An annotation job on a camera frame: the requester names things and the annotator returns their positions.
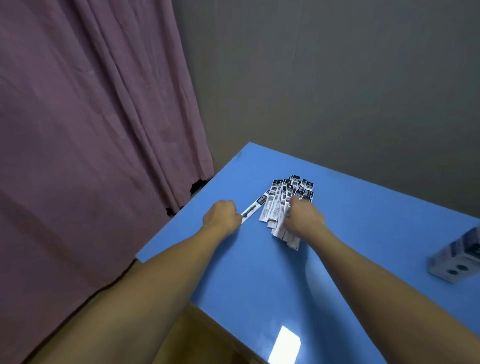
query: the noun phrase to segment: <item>brown floor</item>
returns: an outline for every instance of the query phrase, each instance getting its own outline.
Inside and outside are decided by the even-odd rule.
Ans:
[[[135,262],[126,273],[137,269],[141,263]],[[107,290],[93,297],[79,312],[73,315],[57,332],[43,343],[24,364],[37,364],[45,359],[56,343],[71,329],[82,316],[85,307]],[[189,304],[175,322],[154,364],[253,364],[262,362],[235,340],[216,322],[205,315],[198,307]]]

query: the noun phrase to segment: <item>purple curtain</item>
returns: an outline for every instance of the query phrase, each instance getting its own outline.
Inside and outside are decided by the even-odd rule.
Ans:
[[[0,4],[0,362],[111,283],[213,166],[170,0]]]

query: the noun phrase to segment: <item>person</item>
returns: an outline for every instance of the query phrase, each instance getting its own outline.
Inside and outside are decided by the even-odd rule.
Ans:
[[[232,201],[216,202],[195,235],[147,261],[88,307],[45,363],[151,363],[215,249],[240,223]],[[341,242],[310,202],[292,198],[285,226],[317,253],[388,363],[480,363],[474,333]]]

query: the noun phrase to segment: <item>forearm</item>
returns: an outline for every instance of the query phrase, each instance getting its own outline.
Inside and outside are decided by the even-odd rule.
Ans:
[[[151,363],[224,236],[202,228],[150,259],[84,313],[48,362]]]
[[[327,228],[309,243],[389,363],[476,363],[478,338],[411,286],[342,243]]]

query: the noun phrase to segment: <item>person's left arm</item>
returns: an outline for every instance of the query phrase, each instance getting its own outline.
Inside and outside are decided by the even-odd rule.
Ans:
[[[150,364],[187,304],[215,249],[241,224],[218,201],[192,237],[153,257],[94,302],[45,363]]]

